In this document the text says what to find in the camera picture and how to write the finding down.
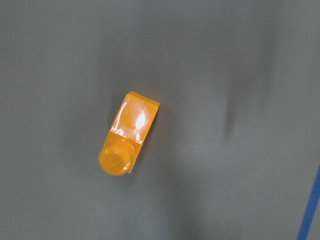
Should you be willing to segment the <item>orange toy block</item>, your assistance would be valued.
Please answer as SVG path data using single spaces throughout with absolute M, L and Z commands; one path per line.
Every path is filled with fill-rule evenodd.
M 126 94 L 98 157 L 103 171 L 112 176 L 132 171 L 159 107 L 134 91 Z

